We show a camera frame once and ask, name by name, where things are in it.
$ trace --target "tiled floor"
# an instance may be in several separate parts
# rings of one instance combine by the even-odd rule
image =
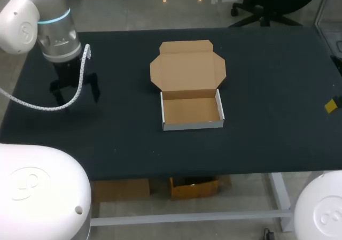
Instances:
[[[291,201],[296,200],[309,173],[283,173]],[[98,215],[136,216],[194,212],[258,211],[275,209],[275,200],[266,174],[231,176],[232,186],[222,185],[211,198],[169,200],[166,181],[151,180],[153,194],[149,200],[101,203]],[[240,221],[210,221],[141,224],[97,227],[91,233],[93,240],[106,239],[236,239],[260,240],[263,229],[276,233],[278,240],[295,240],[294,233],[282,233],[277,219]]]
[[[69,0],[76,29],[80,32],[170,28],[226,27],[248,15],[236,18],[230,9],[236,0]],[[320,0],[289,15],[311,25]],[[0,86],[12,92],[26,56],[0,53]],[[8,100],[0,96],[0,123]],[[284,173],[291,200],[295,200],[308,173]],[[242,211],[272,209],[273,198],[267,176],[233,175],[232,187],[217,196],[188,201],[170,201],[167,188],[150,200],[103,203],[99,215],[125,216],[167,213]],[[161,223],[95,228],[91,239],[231,239],[259,240],[263,229],[275,230],[279,240],[294,240],[293,233],[280,233],[277,220]]]

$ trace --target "box lid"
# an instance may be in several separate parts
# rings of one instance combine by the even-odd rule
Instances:
[[[150,73],[162,91],[216,89],[226,77],[224,59],[208,40],[163,42],[159,51]]]

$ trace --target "black table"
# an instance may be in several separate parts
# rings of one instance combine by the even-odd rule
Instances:
[[[81,33],[89,43],[102,95],[85,86],[70,112],[10,102],[2,143],[46,145],[73,156],[91,180],[342,169],[342,78],[314,30],[302,27]],[[162,131],[159,90],[150,62],[163,41],[210,40],[226,60],[219,86],[223,128]],[[56,106],[53,67],[38,47],[14,96]],[[63,91],[68,100],[75,89]]]

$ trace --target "chair wheel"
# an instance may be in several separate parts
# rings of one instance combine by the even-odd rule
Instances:
[[[231,15],[232,17],[236,17],[236,16],[239,15],[239,11],[237,10],[236,7],[233,7],[233,8],[230,10],[230,15]]]

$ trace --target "open cardboard box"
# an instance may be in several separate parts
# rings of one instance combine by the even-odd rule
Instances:
[[[161,90],[163,130],[223,127],[219,84],[224,59],[210,41],[163,42],[151,63],[151,81]]]

